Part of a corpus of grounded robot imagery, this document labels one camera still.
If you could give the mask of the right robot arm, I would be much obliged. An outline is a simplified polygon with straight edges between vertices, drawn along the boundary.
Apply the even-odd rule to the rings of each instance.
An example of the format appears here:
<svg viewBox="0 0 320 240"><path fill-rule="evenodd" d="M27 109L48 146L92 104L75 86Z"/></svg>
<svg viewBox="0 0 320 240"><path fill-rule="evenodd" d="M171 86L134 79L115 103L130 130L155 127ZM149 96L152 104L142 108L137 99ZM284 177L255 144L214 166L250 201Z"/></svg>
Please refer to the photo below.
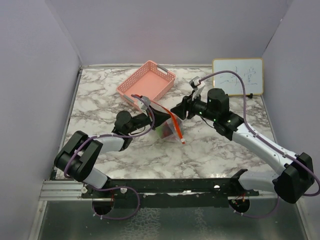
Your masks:
<svg viewBox="0 0 320 240"><path fill-rule="evenodd" d="M206 102L192 93L184 96L171 112L182 120L200 116L212 121L218 134L244 146L273 169L271 172L245 170L229 184L234 195L261 190L276 193L290 204L296 203L315 182L311 157L304 152L297 155L264 137L230 111L229 103L229 97L222 89L212 88Z"/></svg>

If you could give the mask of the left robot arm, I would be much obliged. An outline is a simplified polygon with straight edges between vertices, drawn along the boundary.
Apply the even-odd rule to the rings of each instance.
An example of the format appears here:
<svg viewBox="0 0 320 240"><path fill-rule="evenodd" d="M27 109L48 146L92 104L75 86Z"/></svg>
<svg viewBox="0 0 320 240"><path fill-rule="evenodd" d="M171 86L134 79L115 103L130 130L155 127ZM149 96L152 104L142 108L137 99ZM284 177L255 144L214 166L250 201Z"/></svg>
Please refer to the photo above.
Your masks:
<svg viewBox="0 0 320 240"><path fill-rule="evenodd" d="M111 190L107 182L109 177L94 167L100 154L121 152L128 148L133 132L150 126L151 130L165 127L169 121L173 129L179 129L178 117L169 110L160 111L152 106L142 105L144 110L136 116L122 110L116 115L111 133L100 136L88 136L83 131L76 131L54 159L54 166L63 171L65 177L93 187L97 196L106 197Z"/></svg>

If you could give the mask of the clear zip top bag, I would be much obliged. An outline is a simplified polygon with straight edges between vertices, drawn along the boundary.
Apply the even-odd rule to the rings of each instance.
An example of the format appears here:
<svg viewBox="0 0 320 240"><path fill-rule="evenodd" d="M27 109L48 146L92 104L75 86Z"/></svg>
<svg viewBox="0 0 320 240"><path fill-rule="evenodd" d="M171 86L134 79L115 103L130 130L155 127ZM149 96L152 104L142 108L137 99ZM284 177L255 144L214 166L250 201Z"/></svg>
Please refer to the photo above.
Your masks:
<svg viewBox="0 0 320 240"><path fill-rule="evenodd" d="M171 142L178 141L184 145L186 143L186 140L183 137L182 121L169 109L153 100L151 100L151 106L155 107L155 109L160 111L161 113L166 113L167 115L169 115L169 119L165 120L160 126L155 128L158 136L162 140Z"/></svg>

